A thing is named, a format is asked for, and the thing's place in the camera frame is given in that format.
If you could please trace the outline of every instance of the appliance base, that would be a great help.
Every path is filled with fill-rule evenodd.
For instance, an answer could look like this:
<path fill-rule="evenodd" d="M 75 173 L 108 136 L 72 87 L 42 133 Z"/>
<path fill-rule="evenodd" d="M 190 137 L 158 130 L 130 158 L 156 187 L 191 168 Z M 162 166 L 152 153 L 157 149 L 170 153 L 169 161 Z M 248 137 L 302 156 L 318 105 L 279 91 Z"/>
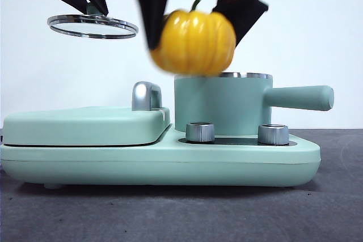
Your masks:
<path fill-rule="evenodd" d="M 320 165 L 320 147 L 295 135 L 290 135 L 292 146 L 196 145 L 180 142 L 184 137 L 170 126 L 150 145 L 2 145 L 1 164 L 11 177 L 49 189 L 67 184 L 296 186 L 310 181 Z"/>

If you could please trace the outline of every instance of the glass lid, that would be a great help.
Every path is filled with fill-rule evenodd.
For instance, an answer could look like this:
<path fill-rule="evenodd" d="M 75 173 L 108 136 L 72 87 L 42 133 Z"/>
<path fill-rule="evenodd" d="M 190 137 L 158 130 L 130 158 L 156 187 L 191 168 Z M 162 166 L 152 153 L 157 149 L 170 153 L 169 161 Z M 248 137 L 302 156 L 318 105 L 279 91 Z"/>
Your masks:
<path fill-rule="evenodd" d="M 59 33 L 95 39 L 127 39 L 138 32 L 134 24 L 103 15 L 56 15 L 48 18 L 48 26 Z"/>

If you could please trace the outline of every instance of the pumpkin stem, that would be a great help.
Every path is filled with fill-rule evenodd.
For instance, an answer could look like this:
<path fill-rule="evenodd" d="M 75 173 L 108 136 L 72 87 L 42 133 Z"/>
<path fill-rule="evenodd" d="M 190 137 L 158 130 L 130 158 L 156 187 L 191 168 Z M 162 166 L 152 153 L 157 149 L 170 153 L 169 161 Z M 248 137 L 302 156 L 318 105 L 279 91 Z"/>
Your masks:
<path fill-rule="evenodd" d="M 201 0 L 194 0 L 194 3 L 193 3 L 193 5 L 192 5 L 192 9 L 191 9 L 191 11 L 195 11 L 195 9 L 196 9 L 196 7 L 197 7 L 197 5 L 199 4 L 199 2 L 200 2 Z"/>

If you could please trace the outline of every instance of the yellow pumpkin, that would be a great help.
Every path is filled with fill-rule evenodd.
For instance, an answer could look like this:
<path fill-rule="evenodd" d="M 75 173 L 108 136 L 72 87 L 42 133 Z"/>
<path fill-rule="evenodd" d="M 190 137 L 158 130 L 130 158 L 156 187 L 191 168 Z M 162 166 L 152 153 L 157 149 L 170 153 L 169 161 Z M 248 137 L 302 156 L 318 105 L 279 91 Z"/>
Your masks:
<path fill-rule="evenodd" d="M 167 16 L 158 46 L 150 53 L 163 70 L 175 74 L 218 75 L 232 61 L 236 35 L 219 12 L 177 10 Z"/>

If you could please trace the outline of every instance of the mint green pot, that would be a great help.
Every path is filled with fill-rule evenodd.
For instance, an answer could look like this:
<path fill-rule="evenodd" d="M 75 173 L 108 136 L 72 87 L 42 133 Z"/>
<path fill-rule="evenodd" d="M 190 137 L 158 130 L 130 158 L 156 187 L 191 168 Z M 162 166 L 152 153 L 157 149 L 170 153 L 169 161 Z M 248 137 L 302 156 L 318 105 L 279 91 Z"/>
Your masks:
<path fill-rule="evenodd" d="M 174 84 L 178 131 L 189 122 L 211 122 L 216 135 L 255 135 L 259 125 L 271 123 L 272 106 L 327 111 L 334 104 L 329 86 L 273 88 L 267 74 L 176 76 Z"/>

